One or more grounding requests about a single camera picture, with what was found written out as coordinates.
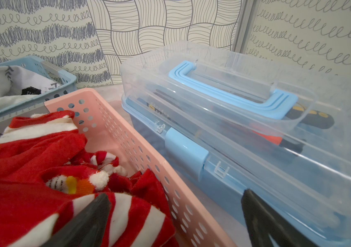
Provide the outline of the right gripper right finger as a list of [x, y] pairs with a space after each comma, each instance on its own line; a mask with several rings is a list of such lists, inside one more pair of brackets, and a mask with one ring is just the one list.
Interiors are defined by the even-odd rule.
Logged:
[[247, 189], [241, 207], [254, 247], [315, 247], [316, 244], [301, 234], [254, 191]]

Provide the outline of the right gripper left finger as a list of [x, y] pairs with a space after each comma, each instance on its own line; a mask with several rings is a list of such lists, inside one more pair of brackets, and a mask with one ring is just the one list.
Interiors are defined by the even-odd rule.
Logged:
[[42, 247], [99, 247], [112, 204], [100, 194]]

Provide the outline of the red patterned sock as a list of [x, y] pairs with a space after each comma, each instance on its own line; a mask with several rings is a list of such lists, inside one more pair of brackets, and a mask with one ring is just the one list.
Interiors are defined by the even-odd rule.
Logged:
[[129, 176], [119, 157], [105, 151], [78, 154], [63, 166], [46, 170], [41, 179], [47, 187], [69, 195], [110, 191], [136, 196], [157, 208], [167, 202], [163, 186], [152, 171]]

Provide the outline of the red santa striped sock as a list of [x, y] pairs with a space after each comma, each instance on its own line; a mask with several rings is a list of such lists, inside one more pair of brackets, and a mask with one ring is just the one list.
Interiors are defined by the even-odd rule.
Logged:
[[43, 245], [100, 194], [112, 204], [101, 246], [178, 246], [167, 202], [157, 208], [126, 193], [79, 196], [45, 185], [46, 170], [87, 152], [73, 119], [73, 111], [15, 117], [0, 136], [0, 247]]

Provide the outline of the white sock black pattern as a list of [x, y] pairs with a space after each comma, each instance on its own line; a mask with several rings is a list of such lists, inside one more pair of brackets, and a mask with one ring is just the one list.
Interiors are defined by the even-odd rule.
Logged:
[[0, 66], [0, 110], [23, 103], [60, 86], [21, 66]]

